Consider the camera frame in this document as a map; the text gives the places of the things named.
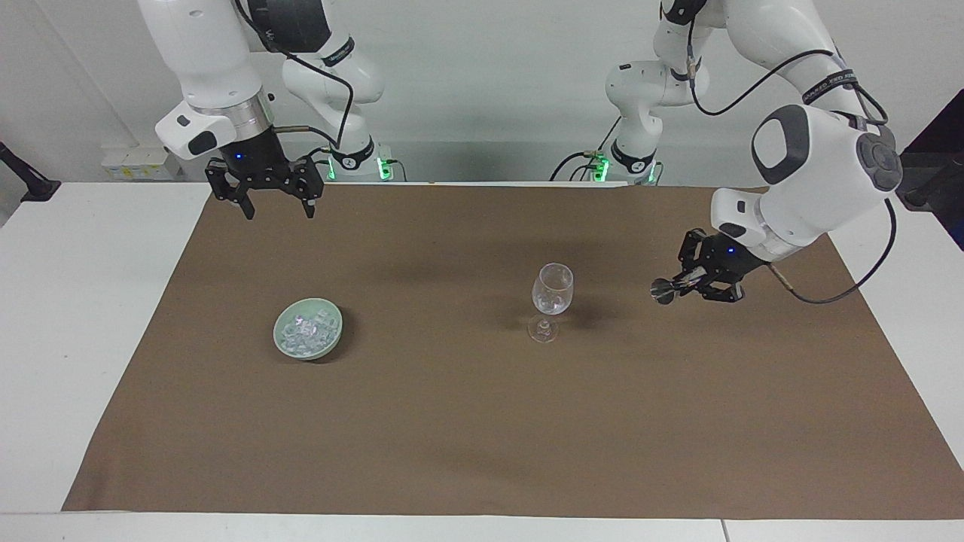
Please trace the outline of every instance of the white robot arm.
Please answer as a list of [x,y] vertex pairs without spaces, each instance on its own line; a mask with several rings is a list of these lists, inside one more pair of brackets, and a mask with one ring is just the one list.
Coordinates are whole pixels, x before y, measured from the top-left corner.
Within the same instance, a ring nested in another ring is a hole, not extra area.
[[[269,50],[293,53],[281,71],[284,86],[321,117],[332,134],[334,179],[381,180],[379,145],[355,105],[374,103],[385,91],[381,72],[356,48],[335,0],[249,0],[254,25],[267,36]],[[316,69],[347,85],[324,77]]]
[[384,178],[378,146],[364,118],[351,110],[354,103],[381,97],[384,81],[355,52],[354,41],[338,24],[334,0],[250,0],[251,15],[237,11],[243,10],[238,0],[138,3],[184,96],[157,124],[157,135],[184,159],[220,150],[222,158],[212,159],[206,168],[219,200],[237,203],[251,219],[249,190],[279,189],[300,199],[311,217],[324,189],[310,156],[294,161],[284,156],[278,133],[288,130],[274,127],[239,15],[257,28],[269,50],[289,57],[283,69],[285,83],[321,115],[326,129],[311,131],[329,139],[335,158],[332,171]]
[[769,190],[717,191],[711,221],[722,233],[691,231],[682,273],[651,290],[663,304],[691,291],[735,302],[746,273],[809,246],[893,193],[902,179],[894,136],[870,118],[861,99],[867,94],[811,0],[662,0],[660,17],[660,60],[616,67],[606,83],[622,114],[606,150],[611,175],[649,174],[662,133],[654,108],[695,102],[704,113],[721,113],[698,101],[708,86],[699,54],[714,28],[726,28],[743,57],[789,81],[804,102],[778,109],[754,135],[753,159]]

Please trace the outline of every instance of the white table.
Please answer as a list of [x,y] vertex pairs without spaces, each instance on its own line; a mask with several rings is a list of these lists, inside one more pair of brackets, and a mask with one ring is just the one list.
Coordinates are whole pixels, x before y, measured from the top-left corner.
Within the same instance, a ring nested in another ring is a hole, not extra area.
[[[207,196],[199,183],[72,183],[0,228],[0,540],[964,541],[964,521],[58,513]],[[862,291],[964,464],[964,255],[933,217],[897,211],[891,259]],[[854,276],[887,231],[881,206],[832,236]]]

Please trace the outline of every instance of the green led light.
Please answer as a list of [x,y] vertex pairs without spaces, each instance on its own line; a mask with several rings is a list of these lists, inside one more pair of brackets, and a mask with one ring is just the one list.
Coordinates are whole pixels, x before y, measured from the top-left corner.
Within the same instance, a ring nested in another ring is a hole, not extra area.
[[596,165],[596,171],[593,172],[593,180],[596,182],[605,182],[607,175],[609,175],[609,160],[600,158],[600,163]]
[[379,174],[382,176],[382,180],[389,180],[391,178],[391,166],[382,159],[381,156],[377,158],[378,160],[378,170]]

